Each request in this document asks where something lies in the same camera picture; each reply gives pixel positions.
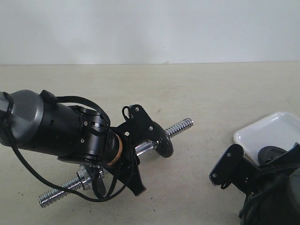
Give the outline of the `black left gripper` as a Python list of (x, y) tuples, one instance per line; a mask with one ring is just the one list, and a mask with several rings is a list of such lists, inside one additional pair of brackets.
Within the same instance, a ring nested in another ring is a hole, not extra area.
[(126, 121), (111, 130), (119, 135), (123, 144), (122, 154), (118, 160), (122, 163), (118, 180), (129, 188), (135, 196), (141, 195), (146, 187), (144, 186), (140, 172), (140, 160), (135, 153), (135, 147), (142, 143), (146, 136), (134, 122)]

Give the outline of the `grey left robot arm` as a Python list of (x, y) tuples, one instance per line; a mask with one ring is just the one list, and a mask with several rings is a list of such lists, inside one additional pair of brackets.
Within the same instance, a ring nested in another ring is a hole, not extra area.
[(114, 198), (118, 181), (134, 195), (145, 191), (135, 146), (149, 138), (146, 114), (130, 115), (113, 127), (105, 111), (83, 97), (57, 97), (44, 90), (0, 94), (0, 143), (11, 147), (23, 165), (39, 174), (21, 155), (30, 150), (81, 164), (78, 178), (98, 202)]

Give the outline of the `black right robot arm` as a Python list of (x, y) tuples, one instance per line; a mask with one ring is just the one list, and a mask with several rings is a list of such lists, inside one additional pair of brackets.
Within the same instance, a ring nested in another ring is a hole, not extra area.
[(298, 225), (300, 223), (300, 145), (291, 150), (266, 146), (259, 151), (259, 165), (232, 145), (225, 159), (226, 185), (246, 196), (239, 217), (242, 225)]

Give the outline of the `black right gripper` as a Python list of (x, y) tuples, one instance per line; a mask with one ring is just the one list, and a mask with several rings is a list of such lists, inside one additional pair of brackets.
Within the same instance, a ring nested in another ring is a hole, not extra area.
[(273, 181), (280, 174), (290, 176), (300, 167), (300, 144), (294, 146), (278, 158), (267, 164), (255, 165), (242, 159), (241, 166), (234, 169), (230, 182), (241, 192), (249, 194), (256, 192), (258, 187)]

